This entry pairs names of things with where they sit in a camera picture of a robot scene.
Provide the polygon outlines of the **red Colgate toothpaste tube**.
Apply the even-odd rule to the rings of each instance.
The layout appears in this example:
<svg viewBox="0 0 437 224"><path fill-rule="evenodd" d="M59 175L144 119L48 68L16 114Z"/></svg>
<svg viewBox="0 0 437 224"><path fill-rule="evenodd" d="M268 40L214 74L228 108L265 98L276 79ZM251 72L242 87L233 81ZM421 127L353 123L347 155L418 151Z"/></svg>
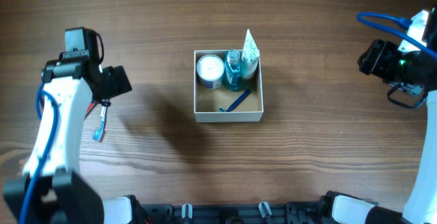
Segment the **red Colgate toothpaste tube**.
<svg viewBox="0 0 437 224"><path fill-rule="evenodd" d="M89 104L87 111L86 111L86 115L88 115L90 113L90 111L95 107L96 103L92 102Z"/></svg>

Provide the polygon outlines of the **blue white toothbrush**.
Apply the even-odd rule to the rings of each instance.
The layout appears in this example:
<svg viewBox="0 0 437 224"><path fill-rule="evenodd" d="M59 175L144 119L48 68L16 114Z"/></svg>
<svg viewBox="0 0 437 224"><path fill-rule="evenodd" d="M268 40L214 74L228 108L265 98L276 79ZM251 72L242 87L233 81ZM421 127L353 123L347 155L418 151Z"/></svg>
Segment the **blue white toothbrush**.
<svg viewBox="0 0 437 224"><path fill-rule="evenodd" d="M100 126L95 129L93 133L92 139L97 142L101 142L104 137L104 130L107 122L107 111L111 106L111 102L109 100L103 100L102 102L102 110L100 112Z"/></svg>

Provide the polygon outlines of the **white cotton swab jar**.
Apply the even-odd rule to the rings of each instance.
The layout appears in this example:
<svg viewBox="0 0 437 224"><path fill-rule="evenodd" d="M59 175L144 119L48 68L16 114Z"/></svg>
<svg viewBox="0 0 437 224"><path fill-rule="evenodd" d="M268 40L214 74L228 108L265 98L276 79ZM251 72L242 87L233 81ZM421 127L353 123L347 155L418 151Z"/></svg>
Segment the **white cotton swab jar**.
<svg viewBox="0 0 437 224"><path fill-rule="evenodd" d="M204 55L196 64L197 78L208 89L216 89L222 85L224 72L224 62L217 55Z"/></svg>

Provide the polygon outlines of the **blue mouthwash bottle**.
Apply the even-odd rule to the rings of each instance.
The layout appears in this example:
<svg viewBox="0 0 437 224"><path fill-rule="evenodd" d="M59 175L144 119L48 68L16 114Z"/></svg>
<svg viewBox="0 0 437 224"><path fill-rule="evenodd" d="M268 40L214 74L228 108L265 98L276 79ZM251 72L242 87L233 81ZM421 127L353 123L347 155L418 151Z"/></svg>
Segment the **blue mouthwash bottle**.
<svg viewBox="0 0 437 224"><path fill-rule="evenodd" d="M236 92L240 89L240 51L231 49L225 55L225 85Z"/></svg>

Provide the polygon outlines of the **blue disposable razor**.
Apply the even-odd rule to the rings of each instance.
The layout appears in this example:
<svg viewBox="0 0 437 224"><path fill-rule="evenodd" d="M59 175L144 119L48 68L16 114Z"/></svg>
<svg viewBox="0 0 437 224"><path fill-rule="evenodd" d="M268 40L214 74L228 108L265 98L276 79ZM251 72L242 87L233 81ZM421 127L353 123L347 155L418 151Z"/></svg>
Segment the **blue disposable razor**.
<svg viewBox="0 0 437 224"><path fill-rule="evenodd" d="M237 108L249 95L251 94L250 89L246 89L227 109L223 107L219 108L220 112L229 113Z"/></svg>

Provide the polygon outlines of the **white lotion tube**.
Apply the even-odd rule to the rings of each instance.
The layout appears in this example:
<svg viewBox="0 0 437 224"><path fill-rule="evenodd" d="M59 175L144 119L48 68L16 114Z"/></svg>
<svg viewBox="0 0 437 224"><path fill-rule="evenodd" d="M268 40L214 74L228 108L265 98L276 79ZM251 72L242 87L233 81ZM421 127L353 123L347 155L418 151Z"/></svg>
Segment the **white lotion tube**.
<svg viewBox="0 0 437 224"><path fill-rule="evenodd" d="M251 79L253 77L257 69L259 57L259 49L253 39L250 29L247 29L240 60L241 77L243 79Z"/></svg>

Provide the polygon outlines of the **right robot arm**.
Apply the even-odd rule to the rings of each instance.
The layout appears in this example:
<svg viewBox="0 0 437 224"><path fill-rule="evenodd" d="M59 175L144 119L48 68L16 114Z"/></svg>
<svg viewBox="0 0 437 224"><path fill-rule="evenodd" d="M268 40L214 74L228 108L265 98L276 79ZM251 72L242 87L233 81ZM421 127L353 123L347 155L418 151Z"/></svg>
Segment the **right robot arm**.
<svg viewBox="0 0 437 224"><path fill-rule="evenodd" d="M435 223L436 222L436 92L423 96L426 119L413 120L400 111L380 106L380 100L356 84L340 93L333 116L315 121L308 132L317 145L302 139L305 164L330 175L309 186L332 184L316 207L292 202L288 211L304 212L321 223Z"/></svg>

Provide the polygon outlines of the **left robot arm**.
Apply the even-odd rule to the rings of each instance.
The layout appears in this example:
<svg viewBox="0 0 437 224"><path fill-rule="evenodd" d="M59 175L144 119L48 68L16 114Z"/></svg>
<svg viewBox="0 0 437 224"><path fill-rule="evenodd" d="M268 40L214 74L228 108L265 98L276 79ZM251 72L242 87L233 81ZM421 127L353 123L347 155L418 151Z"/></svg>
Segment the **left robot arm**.
<svg viewBox="0 0 437 224"><path fill-rule="evenodd" d="M83 124L92 103L131 91L122 66L101 68L85 57L53 60L36 94L40 127L19 180L3 198L19 223L134 223L131 197L103 200L79 173Z"/></svg>

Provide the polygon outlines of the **white cardboard box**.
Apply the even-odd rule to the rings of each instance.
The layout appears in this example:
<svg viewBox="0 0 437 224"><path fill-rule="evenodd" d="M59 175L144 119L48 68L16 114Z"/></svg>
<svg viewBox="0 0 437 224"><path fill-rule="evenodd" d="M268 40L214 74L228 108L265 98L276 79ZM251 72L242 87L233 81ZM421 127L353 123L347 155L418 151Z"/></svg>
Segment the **white cardboard box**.
<svg viewBox="0 0 437 224"><path fill-rule="evenodd" d="M196 67L193 67L193 113L196 122L259 122L264 113L261 62L257 65L254 77L249 80L248 88L251 93L233 111L221 112L221 107L229 107L243 91L233 92L223 85L208 89L200 84Z"/></svg>

